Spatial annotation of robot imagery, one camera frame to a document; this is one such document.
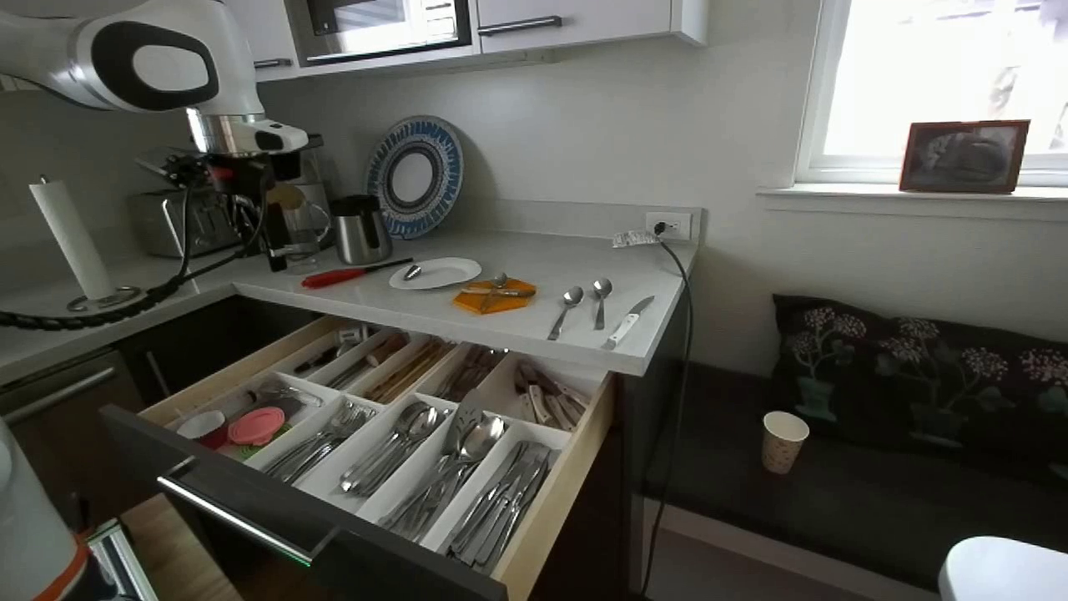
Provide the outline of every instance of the white plate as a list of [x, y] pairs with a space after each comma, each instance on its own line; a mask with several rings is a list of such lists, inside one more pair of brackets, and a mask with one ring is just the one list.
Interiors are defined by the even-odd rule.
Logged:
[[431, 287], [469, 281], [482, 272], [482, 265], [459, 256], [430, 258], [429, 260], [420, 260], [418, 264], [423, 267], [423, 272], [419, 273], [418, 278], [405, 281], [404, 274], [411, 267], [411, 265], [405, 265], [390, 278], [390, 285], [397, 289], [430, 289]]

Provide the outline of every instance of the open drawer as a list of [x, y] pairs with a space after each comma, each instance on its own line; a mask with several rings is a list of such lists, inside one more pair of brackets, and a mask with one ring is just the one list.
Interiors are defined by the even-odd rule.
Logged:
[[[116, 407], [103, 410], [105, 423], [123, 449], [131, 472], [168, 492], [172, 502], [184, 506], [179, 507], [184, 515], [193, 511], [201, 522], [210, 522], [216, 532], [239, 535], [308, 566], [320, 584], [346, 597], [527, 599], [612, 423], [615, 399], [611, 374], [597, 376], [590, 384], [593, 394], [588, 409], [489, 575], [364, 521], [301, 487], [282, 484], [254, 466], [186, 440], [166, 427], [176, 414], [194, 413], [263, 377], [272, 366], [288, 365], [294, 355], [317, 349], [316, 345], [321, 346], [321, 339], [343, 323], [335, 318], [323, 318], [138, 415]], [[449, 355], [442, 364], [454, 357]], [[546, 363], [550, 370], [565, 378], [570, 376], [567, 366], [554, 365], [549, 360]], [[436, 378], [441, 375], [428, 374], [413, 382], [407, 394], [426, 393], [438, 385]], [[494, 388], [499, 385], [503, 393], [504, 385], [491, 377], [486, 379], [484, 389], [497, 397]], [[486, 409], [497, 411], [492, 407]], [[217, 560], [225, 559], [220, 557], [222, 551], [209, 551]]]

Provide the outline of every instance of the window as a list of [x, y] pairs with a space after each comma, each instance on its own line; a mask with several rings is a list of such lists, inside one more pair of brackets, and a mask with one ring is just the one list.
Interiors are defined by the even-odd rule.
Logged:
[[824, 0], [799, 181], [896, 183], [911, 123], [991, 118], [1068, 186], [1068, 0]]

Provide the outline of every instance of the dishwasher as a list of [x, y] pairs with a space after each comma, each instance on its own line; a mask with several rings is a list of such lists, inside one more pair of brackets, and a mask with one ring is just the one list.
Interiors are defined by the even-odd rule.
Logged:
[[128, 477], [100, 408], [144, 405], [119, 352], [104, 349], [0, 389], [7, 424], [52, 505], [75, 529], [93, 529], [154, 493]]

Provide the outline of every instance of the white-handled knife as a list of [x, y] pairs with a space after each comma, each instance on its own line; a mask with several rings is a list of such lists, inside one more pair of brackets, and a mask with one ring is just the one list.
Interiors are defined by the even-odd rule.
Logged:
[[634, 309], [627, 313], [627, 317], [623, 318], [623, 323], [619, 325], [619, 328], [615, 329], [612, 336], [608, 337], [608, 341], [604, 342], [601, 349], [604, 349], [606, 351], [615, 350], [616, 345], [618, 345], [619, 342], [623, 341], [623, 337], [630, 332], [630, 329], [634, 328], [634, 325], [638, 323], [638, 318], [642, 317], [642, 312], [653, 304], [654, 298], [656, 298], [656, 296], [648, 296], [639, 300], [638, 305], [634, 305]]

